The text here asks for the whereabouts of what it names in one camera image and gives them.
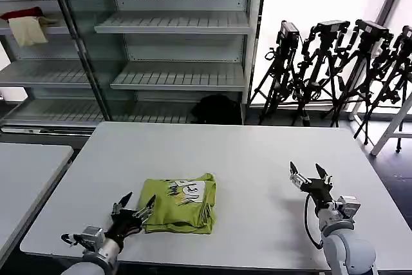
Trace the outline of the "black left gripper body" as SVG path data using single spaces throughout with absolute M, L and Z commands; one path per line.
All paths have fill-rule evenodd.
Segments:
M 118 214 L 112 214 L 112 225 L 105 232 L 105 237 L 113 240 L 119 247 L 124 246 L 124 240 L 142 230 L 142 219 L 138 211 L 121 210 Z

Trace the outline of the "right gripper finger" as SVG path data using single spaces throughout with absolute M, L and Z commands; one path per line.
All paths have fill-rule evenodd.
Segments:
M 319 178 L 317 179 L 323 186 L 326 187 L 333 187 L 332 183 L 332 175 L 329 175 L 326 170 L 320 166 L 318 163 L 315 164 L 315 168 L 317 170 L 317 173 L 319 175 Z
M 310 185 L 311 180 L 303 176 L 296 168 L 295 164 L 290 161 L 290 180 L 298 188 L 301 189 L 303 185 Z

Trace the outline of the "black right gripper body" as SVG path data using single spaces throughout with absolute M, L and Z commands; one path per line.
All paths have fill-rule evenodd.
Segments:
M 301 184 L 301 190 L 310 195 L 315 204 L 315 210 L 327 209 L 333 202 L 330 194 L 332 185 L 326 184 L 323 179 L 309 178 L 307 182 Z

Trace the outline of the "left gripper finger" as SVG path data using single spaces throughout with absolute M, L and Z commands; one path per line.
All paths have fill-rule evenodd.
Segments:
M 130 200 L 131 196 L 133 195 L 132 192 L 129 192 L 125 196 L 123 196 L 119 202 L 113 204 L 112 208 L 112 215 L 119 214 L 120 211 L 127 205 L 128 201 Z
M 140 210 L 135 211 L 132 214 L 133 218 L 137 218 L 140 221 L 147 221 L 149 219 L 149 217 L 152 215 L 153 213 L 153 208 L 155 205 L 155 200 L 156 200 L 156 195 L 154 194 L 149 201 L 147 202 L 147 204 L 145 205 L 145 207 L 141 208 Z

